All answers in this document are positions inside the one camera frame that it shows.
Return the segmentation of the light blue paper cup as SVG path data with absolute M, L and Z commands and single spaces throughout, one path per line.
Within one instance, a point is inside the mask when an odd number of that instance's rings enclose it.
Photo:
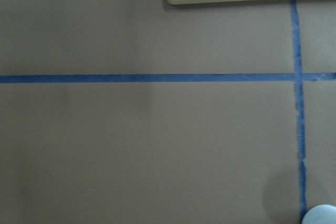
M 336 224 L 336 207 L 318 205 L 311 208 L 302 219 L 302 224 Z

